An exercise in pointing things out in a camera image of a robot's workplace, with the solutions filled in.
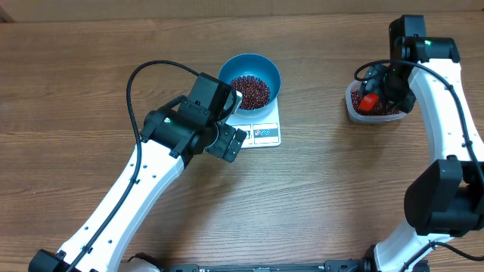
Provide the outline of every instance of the beans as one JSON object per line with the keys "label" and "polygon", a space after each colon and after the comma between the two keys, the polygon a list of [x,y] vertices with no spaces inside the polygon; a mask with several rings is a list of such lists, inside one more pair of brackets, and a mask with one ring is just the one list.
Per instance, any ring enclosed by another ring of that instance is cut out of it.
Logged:
{"label": "beans", "polygon": [[259,109],[269,103],[269,87],[255,76],[239,76],[230,82],[230,86],[242,93],[242,103],[239,106],[242,110]]}
{"label": "beans", "polygon": [[384,115],[393,115],[393,114],[399,114],[400,113],[399,110],[388,109],[386,107],[386,105],[383,105],[383,102],[380,99],[375,104],[373,109],[371,109],[370,111],[360,110],[358,108],[358,106],[360,105],[362,99],[363,99],[363,97],[361,96],[361,94],[358,91],[352,91],[352,93],[351,93],[351,103],[353,104],[353,109],[355,109],[355,111],[358,114],[361,114],[363,116],[384,116]]}

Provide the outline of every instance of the blue bowl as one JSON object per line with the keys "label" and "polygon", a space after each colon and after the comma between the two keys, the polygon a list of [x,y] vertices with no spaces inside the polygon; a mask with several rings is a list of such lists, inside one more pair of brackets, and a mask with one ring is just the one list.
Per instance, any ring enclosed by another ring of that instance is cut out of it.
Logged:
{"label": "blue bowl", "polygon": [[281,90],[281,74],[275,64],[267,57],[259,54],[240,54],[228,60],[220,69],[219,79],[230,84],[239,76],[255,76],[267,84],[271,97],[267,105],[254,110],[237,109],[236,114],[242,116],[259,116],[272,108],[275,98]]}

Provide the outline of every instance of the wooden tabletop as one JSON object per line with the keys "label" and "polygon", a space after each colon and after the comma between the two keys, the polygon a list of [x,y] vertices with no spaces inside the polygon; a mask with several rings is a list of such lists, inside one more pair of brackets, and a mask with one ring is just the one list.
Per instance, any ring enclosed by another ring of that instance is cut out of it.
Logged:
{"label": "wooden tabletop", "polygon": [[[420,110],[400,122],[356,125],[343,101],[352,74],[388,58],[401,14],[86,23],[0,24],[0,270],[25,271],[56,251],[94,211],[135,145],[126,110],[129,75],[175,60],[216,76],[255,52],[281,71],[282,145],[242,150],[228,164],[195,157],[130,243],[172,263],[314,263],[360,258],[404,218],[408,185],[428,166]],[[464,91],[484,133],[484,13],[426,14],[429,36],[455,39]],[[170,66],[133,85],[141,122],[187,94],[195,78]],[[451,242],[484,254],[484,236]],[[483,270],[438,249],[433,271]]]}

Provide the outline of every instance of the bowl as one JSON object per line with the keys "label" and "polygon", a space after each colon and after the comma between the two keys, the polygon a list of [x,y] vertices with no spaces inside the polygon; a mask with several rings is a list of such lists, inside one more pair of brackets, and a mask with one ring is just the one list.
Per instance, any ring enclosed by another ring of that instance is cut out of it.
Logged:
{"label": "bowl", "polygon": [[346,89],[346,109],[348,110],[349,118],[360,124],[376,124],[381,122],[395,121],[407,116],[407,113],[392,114],[388,116],[363,116],[356,112],[351,102],[351,93],[360,89],[361,82],[354,81]]}
{"label": "bowl", "polygon": [[274,101],[281,90],[281,74],[267,57],[259,54],[240,54],[228,60],[220,69],[219,80],[230,82],[239,76],[255,76],[267,84],[271,92],[267,105],[254,110],[237,109],[236,115],[246,117],[261,116],[270,113]]}

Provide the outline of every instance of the white container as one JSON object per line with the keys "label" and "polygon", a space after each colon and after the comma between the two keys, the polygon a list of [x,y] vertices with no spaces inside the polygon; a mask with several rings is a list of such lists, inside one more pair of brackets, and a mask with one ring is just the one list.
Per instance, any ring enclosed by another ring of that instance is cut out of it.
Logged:
{"label": "white container", "polygon": [[348,110],[349,118],[356,123],[360,124],[376,124],[381,122],[395,121],[402,119],[407,116],[407,113],[392,114],[388,116],[363,116],[353,109],[353,104],[351,102],[351,93],[358,91],[361,82],[354,81],[346,89],[346,109]]}

